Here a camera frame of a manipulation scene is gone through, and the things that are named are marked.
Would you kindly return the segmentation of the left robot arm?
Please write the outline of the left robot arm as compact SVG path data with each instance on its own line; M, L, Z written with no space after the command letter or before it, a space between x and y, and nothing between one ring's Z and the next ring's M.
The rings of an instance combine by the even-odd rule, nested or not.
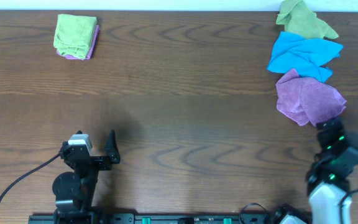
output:
M92 202L99 172L111 170L121 160L115 131L109 133L105 156L91 156L91 150L90 137L81 131L62 143L58 155L72 171L60 174L52 184L57 207L54 223L109 223L108 216L100 208L93 207Z

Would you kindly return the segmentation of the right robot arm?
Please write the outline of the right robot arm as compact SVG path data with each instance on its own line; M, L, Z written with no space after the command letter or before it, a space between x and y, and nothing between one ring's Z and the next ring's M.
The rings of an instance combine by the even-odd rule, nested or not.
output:
M348 132L339 118L316 125L321 152L306 174L313 223L351 222L352 196L348 176L358 166L358 133Z

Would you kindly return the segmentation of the purple microfiber cloth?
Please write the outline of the purple microfiber cloth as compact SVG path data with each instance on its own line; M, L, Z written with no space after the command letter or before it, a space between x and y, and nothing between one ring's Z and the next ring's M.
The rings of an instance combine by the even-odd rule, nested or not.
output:
M347 101L334 87L315 78L302 78L294 68L276 82L276 90L277 109L300 126L315 126L346 109Z

